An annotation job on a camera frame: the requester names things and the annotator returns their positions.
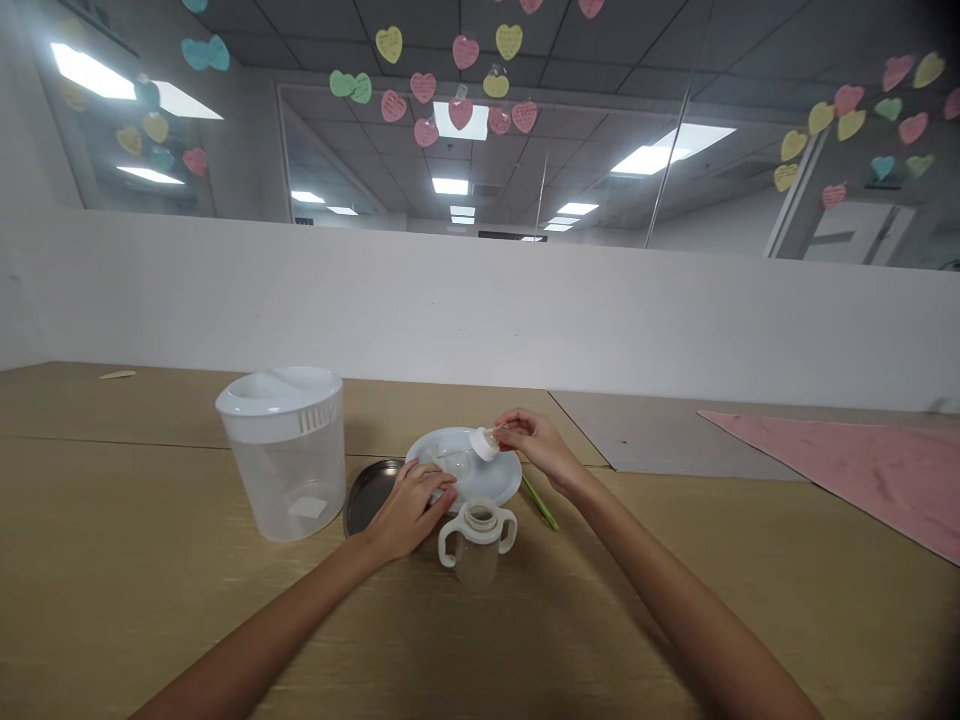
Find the heart-shaped paper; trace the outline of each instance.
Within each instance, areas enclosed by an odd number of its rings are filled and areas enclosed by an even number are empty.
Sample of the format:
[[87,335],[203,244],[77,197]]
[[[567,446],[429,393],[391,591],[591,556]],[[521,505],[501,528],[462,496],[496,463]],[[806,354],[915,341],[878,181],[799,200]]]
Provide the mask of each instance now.
[[457,100],[453,98],[448,104],[450,109],[450,122],[457,130],[463,130],[473,117],[473,101],[469,98]]
[[903,110],[903,100],[900,98],[884,98],[877,103],[876,107],[873,108],[873,111],[880,117],[885,117],[890,122],[894,122],[898,117],[900,117],[900,112]]
[[529,135],[533,126],[537,124],[537,104],[529,101],[517,103],[513,106],[513,124],[524,135]]
[[943,72],[946,66],[943,58],[936,53],[930,53],[917,66],[917,74],[913,76],[913,86],[915,88],[926,87]]
[[170,134],[170,123],[160,113],[144,115],[140,124],[143,126],[144,132],[147,133],[147,137],[155,143],[164,142]]
[[892,155],[875,157],[870,161],[870,167],[872,167],[873,171],[877,174],[877,180],[886,180],[887,176],[893,172],[893,168],[896,166],[897,160]]
[[433,76],[433,73],[427,73],[426,75],[414,73],[413,77],[410,78],[410,90],[413,91],[413,96],[417,100],[428,103],[433,100],[433,96],[437,92],[437,79]]
[[780,145],[780,159],[786,162],[795,158],[807,146],[807,136],[797,130],[791,130],[783,136]]
[[466,70],[480,57],[480,44],[465,35],[457,35],[453,41],[453,62],[461,70]]
[[844,85],[837,90],[833,96],[833,107],[836,110],[837,117],[843,117],[857,109],[857,105],[863,100],[864,90],[859,85]]
[[117,142],[131,155],[139,157],[143,153],[143,138],[140,137],[140,131],[133,125],[126,125],[121,130],[117,130]]
[[907,169],[910,170],[910,174],[914,177],[920,177],[930,169],[930,166],[933,165],[933,160],[933,155],[926,155],[924,157],[914,155],[913,157],[907,158]]
[[360,73],[355,78],[353,92],[350,93],[350,99],[355,103],[366,105],[373,97],[373,83],[370,82],[370,76],[366,73]]
[[834,108],[827,103],[817,103],[810,110],[810,116],[807,118],[807,125],[810,128],[810,134],[816,135],[830,127],[833,122]]
[[502,108],[495,107],[490,108],[489,114],[487,115],[487,124],[490,125],[490,129],[497,135],[506,135],[513,121],[510,120],[510,116],[505,113]]
[[847,184],[827,185],[827,187],[823,189],[821,197],[823,198],[823,209],[833,210],[847,197]]
[[396,122],[407,114],[407,101],[393,90],[387,90],[380,99],[380,112],[387,122]]
[[506,75],[487,75],[483,79],[483,91],[490,97],[505,97],[510,92],[510,81]]
[[926,131],[929,121],[930,117],[926,113],[920,113],[900,123],[897,131],[900,133],[900,139],[903,141],[903,144],[912,145],[919,140],[920,136]]
[[863,127],[867,120],[866,110],[854,110],[847,113],[837,121],[837,140],[843,142],[849,140]]
[[903,57],[893,57],[887,60],[887,66],[883,71],[883,91],[890,92],[897,85],[903,82],[903,79],[913,70],[913,64],[916,62],[913,55],[904,55]]
[[413,126],[413,136],[420,147],[430,147],[440,139],[440,129],[426,120],[417,120],[417,124]]
[[200,148],[187,150],[183,154],[183,164],[197,177],[204,177],[207,174],[207,154]]
[[778,192],[783,192],[797,181],[797,173],[800,172],[800,166],[781,165],[773,171],[773,183],[777,186]]
[[400,53],[403,52],[403,33],[396,25],[391,25],[386,30],[380,30],[377,33],[377,50],[383,55],[391,65],[396,65],[400,59]]
[[497,28],[497,50],[504,60],[513,60],[523,45],[523,28],[504,23]]

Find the hand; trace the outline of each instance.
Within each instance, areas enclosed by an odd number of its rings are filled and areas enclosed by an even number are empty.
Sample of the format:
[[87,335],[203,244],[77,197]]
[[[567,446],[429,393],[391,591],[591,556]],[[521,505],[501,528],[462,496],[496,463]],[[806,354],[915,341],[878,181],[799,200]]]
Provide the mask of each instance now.
[[[419,463],[411,460],[400,468],[390,496],[362,533],[383,554],[385,563],[416,550],[457,499],[451,487],[457,481],[453,475],[436,465]],[[443,489],[443,495],[427,507],[437,489]]]

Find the yellow paper heart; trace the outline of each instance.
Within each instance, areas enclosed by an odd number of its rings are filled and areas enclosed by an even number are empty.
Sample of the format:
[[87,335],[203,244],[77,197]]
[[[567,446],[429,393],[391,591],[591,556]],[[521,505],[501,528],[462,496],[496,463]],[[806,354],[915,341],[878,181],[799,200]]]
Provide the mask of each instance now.
[[497,50],[504,60],[513,60],[522,44],[523,28],[519,25],[510,27],[504,24],[497,28]]
[[860,128],[863,127],[863,123],[867,119],[866,110],[854,110],[851,113],[847,113],[840,121],[837,123],[837,139],[840,142],[844,140],[849,140],[858,132]]
[[795,158],[807,146],[807,136],[797,130],[791,130],[783,136],[783,144],[780,146],[780,159],[786,162],[790,158]]
[[396,25],[377,33],[377,50],[391,65],[396,65],[403,52],[403,33]]
[[773,171],[773,182],[779,192],[783,192],[797,181],[797,173],[800,172],[800,166],[781,165]]
[[160,113],[144,115],[140,124],[143,125],[144,131],[146,131],[147,135],[155,143],[162,143],[167,139],[167,135],[170,134],[170,124]]
[[817,103],[814,105],[810,111],[810,117],[807,120],[807,124],[810,126],[810,134],[816,135],[818,132],[830,127],[830,123],[833,122],[833,116],[833,105],[828,105],[827,103]]
[[117,142],[131,155],[139,156],[143,152],[143,138],[140,137],[140,131],[133,125],[117,130]]
[[487,75],[483,79],[483,91],[490,97],[501,98],[510,92],[510,81],[506,75],[496,77]]

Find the pink towel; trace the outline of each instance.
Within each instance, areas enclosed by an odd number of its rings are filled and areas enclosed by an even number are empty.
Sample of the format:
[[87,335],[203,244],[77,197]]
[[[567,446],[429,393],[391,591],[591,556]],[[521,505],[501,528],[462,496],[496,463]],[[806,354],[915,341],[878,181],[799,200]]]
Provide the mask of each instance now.
[[960,432],[700,416],[960,565]]

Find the table surface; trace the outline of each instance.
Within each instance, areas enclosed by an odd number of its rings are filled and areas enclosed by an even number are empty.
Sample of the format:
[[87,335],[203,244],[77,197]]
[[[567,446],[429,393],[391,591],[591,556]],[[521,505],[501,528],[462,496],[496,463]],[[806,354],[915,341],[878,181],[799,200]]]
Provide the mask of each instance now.
[[[75,381],[65,365],[0,374],[0,717],[126,717],[342,541],[339,519],[298,543],[266,541],[230,452],[175,444],[190,428],[206,432],[204,442],[217,437],[190,397],[212,379],[157,371],[162,392],[148,393],[131,381],[150,382],[154,371],[92,382],[101,368],[72,367]],[[28,377],[36,394],[11,377]],[[365,383],[350,385],[353,397],[366,394]],[[479,388],[370,387],[371,397],[415,405],[412,425],[437,412],[423,408],[438,395],[462,393],[473,404],[459,412],[473,418],[536,392],[494,389],[490,400]],[[42,398],[49,427],[35,409],[20,428],[11,397]],[[139,423],[134,403],[149,397],[166,423],[150,407]],[[76,398],[96,406],[94,422],[82,422]],[[403,406],[387,408],[391,427],[379,428],[375,403],[358,403],[351,409],[348,396],[345,412],[368,423],[354,435],[367,452],[347,458],[350,481],[373,456],[406,451],[372,452],[400,442],[392,426],[404,424]],[[57,408],[74,429],[52,417]],[[187,413],[183,428],[171,408]],[[91,428],[120,439],[91,438]],[[526,470],[559,533],[524,493],[514,497],[517,544],[482,593],[441,568],[431,538],[334,612],[256,717],[701,717],[609,555]],[[592,471],[827,717],[912,718],[932,701],[960,620],[957,568],[810,484]]]

